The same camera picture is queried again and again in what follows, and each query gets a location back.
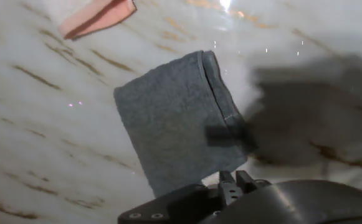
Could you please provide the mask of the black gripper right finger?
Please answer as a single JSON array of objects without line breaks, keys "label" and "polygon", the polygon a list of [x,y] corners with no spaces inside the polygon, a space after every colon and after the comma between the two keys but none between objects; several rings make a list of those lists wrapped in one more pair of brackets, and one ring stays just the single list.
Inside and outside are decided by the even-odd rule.
[{"label": "black gripper right finger", "polygon": [[236,185],[245,194],[253,192],[259,188],[259,185],[255,182],[255,180],[244,170],[236,171]]}]

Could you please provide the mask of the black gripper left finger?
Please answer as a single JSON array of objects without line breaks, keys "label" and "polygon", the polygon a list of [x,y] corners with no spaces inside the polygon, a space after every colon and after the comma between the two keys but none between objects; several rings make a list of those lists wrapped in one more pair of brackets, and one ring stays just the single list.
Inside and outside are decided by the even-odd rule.
[{"label": "black gripper left finger", "polygon": [[218,189],[224,207],[227,207],[236,200],[236,181],[229,171],[219,172]]}]

